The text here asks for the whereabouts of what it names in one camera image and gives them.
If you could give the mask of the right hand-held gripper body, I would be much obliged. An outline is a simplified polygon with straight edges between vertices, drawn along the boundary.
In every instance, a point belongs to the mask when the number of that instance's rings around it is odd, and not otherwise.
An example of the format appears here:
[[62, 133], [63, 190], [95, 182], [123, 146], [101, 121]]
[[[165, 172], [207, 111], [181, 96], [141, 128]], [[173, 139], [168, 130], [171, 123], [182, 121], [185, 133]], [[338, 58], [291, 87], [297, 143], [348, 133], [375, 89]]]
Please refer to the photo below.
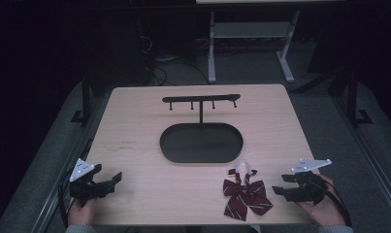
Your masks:
[[298, 187], [292, 193], [293, 202], [312, 202], [314, 205], [323, 200], [327, 187], [326, 183], [313, 170], [328, 166], [332, 163], [330, 159], [315, 160], [301, 158], [291, 169], [293, 181]]

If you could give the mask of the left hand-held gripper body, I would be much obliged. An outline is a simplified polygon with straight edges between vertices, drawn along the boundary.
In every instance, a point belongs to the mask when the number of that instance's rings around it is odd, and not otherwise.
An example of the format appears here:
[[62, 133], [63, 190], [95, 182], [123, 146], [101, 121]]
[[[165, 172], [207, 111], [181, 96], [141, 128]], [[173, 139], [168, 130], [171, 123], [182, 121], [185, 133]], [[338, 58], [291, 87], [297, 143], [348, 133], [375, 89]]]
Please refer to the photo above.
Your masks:
[[103, 193], [104, 182], [87, 183], [85, 181], [85, 175], [93, 169], [93, 166], [93, 164], [79, 158], [70, 176], [70, 196], [78, 199], [82, 205], [88, 200], [105, 196]]

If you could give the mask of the maroon striped bow tie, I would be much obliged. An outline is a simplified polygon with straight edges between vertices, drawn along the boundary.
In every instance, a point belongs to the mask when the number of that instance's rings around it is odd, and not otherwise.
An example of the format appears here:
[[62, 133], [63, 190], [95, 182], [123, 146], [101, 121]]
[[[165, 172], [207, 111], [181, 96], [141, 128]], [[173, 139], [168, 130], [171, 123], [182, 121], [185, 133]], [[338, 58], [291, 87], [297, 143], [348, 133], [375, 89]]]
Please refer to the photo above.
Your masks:
[[273, 207], [272, 202], [267, 198], [264, 182], [250, 181], [257, 171], [251, 168], [246, 159], [241, 159], [233, 169], [228, 171], [228, 174], [234, 175], [235, 180], [223, 182], [223, 195], [229, 198], [224, 210], [226, 216], [246, 221], [248, 210], [263, 216]]

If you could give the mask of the black hook stand with tray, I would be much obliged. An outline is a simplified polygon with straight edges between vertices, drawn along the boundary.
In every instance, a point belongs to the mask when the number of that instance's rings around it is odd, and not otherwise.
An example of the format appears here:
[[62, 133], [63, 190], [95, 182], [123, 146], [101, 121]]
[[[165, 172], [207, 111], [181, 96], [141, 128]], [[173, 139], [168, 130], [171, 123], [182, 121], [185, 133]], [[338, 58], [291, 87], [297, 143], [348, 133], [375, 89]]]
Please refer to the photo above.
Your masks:
[[211, 102], [215, 108], [217, 101], [236, 101], [240, 94], [175, 96], [164, 97], [162, 101], [174, 103], [199, 103], [199, 121], [197, 123], [177, 123], [169, 126], [160, 136], [160, 148], [163, 155], [175, 163], [227, 163], [235, 160], [241, 153], [244, 138], [241, 132], [231, 124], [224, 122], [204, 122], [204, 103]]

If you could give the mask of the person's right hand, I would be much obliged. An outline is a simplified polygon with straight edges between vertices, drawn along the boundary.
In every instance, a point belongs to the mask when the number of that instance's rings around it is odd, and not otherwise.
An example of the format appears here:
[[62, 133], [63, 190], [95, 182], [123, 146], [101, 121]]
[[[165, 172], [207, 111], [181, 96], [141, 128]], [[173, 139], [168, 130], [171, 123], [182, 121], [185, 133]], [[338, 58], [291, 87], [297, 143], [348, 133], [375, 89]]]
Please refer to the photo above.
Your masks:
[[296, 205], [320, 226], [345, 225], [342, 211], [330, 197], [325, 197], [315, 206], [305, 202], [296, 202]]

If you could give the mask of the person's left hand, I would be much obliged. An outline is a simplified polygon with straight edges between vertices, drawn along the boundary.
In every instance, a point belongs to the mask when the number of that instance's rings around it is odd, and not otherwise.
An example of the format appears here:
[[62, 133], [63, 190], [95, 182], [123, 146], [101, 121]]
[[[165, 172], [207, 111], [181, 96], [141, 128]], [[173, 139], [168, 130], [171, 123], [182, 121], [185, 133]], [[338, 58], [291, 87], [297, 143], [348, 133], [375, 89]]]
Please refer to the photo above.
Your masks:
[[76, 199], [68, 212], [69, 225], [90, 225], [94, 219], [94, 200], [88, 200], [84, 205]]

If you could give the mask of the black metal stand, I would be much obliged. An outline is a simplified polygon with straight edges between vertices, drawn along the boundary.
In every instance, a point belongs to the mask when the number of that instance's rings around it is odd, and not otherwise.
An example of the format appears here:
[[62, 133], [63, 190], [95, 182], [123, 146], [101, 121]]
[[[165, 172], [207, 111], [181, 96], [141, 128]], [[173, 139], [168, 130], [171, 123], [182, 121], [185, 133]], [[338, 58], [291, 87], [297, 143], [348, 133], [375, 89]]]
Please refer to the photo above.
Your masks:
[[357, 127], [359, 124], [372, 124], [372, 120], [365, 110], [357, 109], [357, 87], [358, 81], [355, 72], [351, 68], [346, 69], [347, 75], [347, 102], [346, 116], [349, 122]]
[[85, 72], [81, 80], [81, 103], [80, 110], [74, 112], [71, 121], [80, 123], [81, 126], [86, 126], [91, 117], [91, 97], [90, 97], [90, 77], [88, 72]]

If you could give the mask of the aluminium rail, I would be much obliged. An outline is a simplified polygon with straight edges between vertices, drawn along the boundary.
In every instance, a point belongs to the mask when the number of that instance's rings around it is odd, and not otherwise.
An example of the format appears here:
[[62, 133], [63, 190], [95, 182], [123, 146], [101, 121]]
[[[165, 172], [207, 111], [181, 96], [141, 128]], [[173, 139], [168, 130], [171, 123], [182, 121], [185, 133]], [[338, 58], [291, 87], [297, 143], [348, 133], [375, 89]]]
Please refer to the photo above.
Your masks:
[[32, 163], [34, 186], [31, 190], [40, 197], [41, 207], [35, 214], [29, 233], [48, 233], [54, 229], [64, 232], [59, 204], [62, 195], [63, 200], [67, 200], [67, 194], [63, 192], [61, 195], [59, 187], [67, 184], [65, 174], [78, 158], [86, 158], [107, 103], [107, 98], [93, 97], [91, 117], [86, 124], [72, 122], [75, 113], [81, 109], [81, 99], [70, 98], [62, 107]]
[[369, 165], [369, 168], [373, 174], [373, 177], [375, 178], [375, 181], [377, 183], [377, 186], [381, 190], [382, 194], [384, 195], [386, 202], [388, 203], [389, 207], [391, 208], [391, 182], [385, 172], [383, 171], [381, 165], [379, 164], [377, 158], [375, 157], [375, 153], [371, 149], [371, 147], [368, 145], [365, 137], [360, 131], [359, 123], [355, 124], [350, 119], [349, 116], [346, 114], [345, 105], [341, 100], [338, 98], [332, 99], [335, 107], [337, 108], [340, 116], [342, 117], [342, 120], [346, 127], [348, 128], [350, 134], [356, 141], [358, 147], [360, 148], [362, 154], [364, 155], [365, 159], [367, 160], [367, 163]]

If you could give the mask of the white metal desk frame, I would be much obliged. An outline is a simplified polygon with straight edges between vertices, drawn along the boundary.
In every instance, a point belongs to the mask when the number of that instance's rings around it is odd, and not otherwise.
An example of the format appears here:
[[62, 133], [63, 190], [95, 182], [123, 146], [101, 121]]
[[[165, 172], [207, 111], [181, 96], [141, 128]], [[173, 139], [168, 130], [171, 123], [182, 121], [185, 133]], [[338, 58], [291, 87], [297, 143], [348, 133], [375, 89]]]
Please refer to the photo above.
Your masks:
[[277, 51], [277, 61], [288, 83], [295, 79], [287, 62], [286, 55], [297, 26], [300, 11], [293, 13], [289, 21], [275, 22], [216, 22], [211, 13], [209, 53], [208, 53], [208, 82], [216, 82], [214, 41], [216, 39], [283, 39], [284, 45]]

